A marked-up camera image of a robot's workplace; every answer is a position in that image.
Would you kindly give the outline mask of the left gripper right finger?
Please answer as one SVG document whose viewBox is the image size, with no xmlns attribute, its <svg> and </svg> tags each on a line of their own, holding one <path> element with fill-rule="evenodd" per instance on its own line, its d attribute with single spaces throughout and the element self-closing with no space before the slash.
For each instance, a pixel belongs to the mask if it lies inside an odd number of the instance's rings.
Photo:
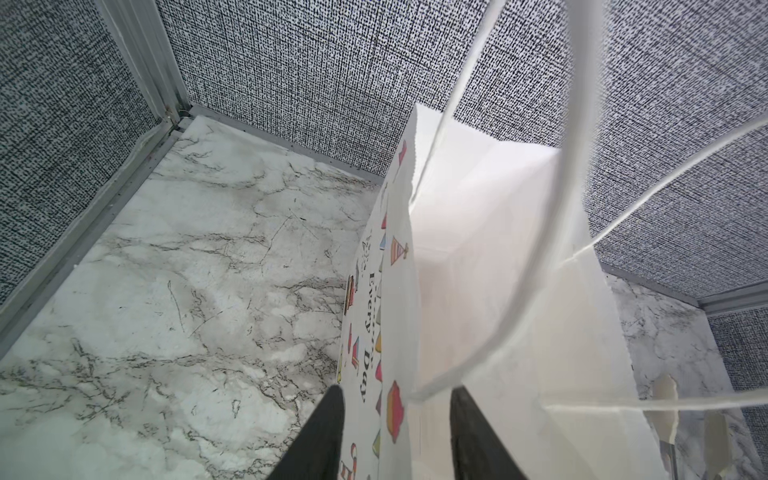
<svg viewBox="0 0 768 480">
<path fill-rule="evenodd" d="M 450 430 L 455 479 L 526 479 L 465 387 L 451 392 Z"/>
</svg>

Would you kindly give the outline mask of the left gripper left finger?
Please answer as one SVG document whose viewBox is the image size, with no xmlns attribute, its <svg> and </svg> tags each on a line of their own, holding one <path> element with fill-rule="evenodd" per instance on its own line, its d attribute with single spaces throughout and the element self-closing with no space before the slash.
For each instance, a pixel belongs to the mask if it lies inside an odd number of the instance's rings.
<svg viewBox="0 0 768 480">
<path fill-rule="evenodd" d="M 342 389 L 332 385 L 267 480 L 336 479 L 344 420 Z"/>
</svg>

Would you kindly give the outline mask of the white paper gift bag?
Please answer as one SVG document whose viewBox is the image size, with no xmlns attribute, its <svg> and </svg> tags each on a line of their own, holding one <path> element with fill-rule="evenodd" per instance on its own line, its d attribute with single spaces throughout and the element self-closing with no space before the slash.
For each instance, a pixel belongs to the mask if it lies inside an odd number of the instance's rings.
<svg viewBox="0 0 768 480">
<path fill-rule="evenodd" d="M 763 389 L 641 399 L 581 205 L 599 118 L 602 5 L 567 5 L 560 148 L 416 105 L 361 238 L 337 381 L 338 478 L 450 479 L 465 387 L 527 479 L 663 479 L 648 411 L 763 405 Z"/>
</svg>

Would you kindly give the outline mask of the metal tongs with white tips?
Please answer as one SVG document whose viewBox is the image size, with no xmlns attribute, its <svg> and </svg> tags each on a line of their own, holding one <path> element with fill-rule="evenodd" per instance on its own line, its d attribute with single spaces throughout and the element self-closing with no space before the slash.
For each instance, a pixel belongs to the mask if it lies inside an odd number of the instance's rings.
<svg viewBox="0 0 768 480">
<path fill-rule="evenodd" d="M 732 464 L 726 417 L 720 411 L 648 411 L 669 479 L 723 479 Z"/>
</svg>

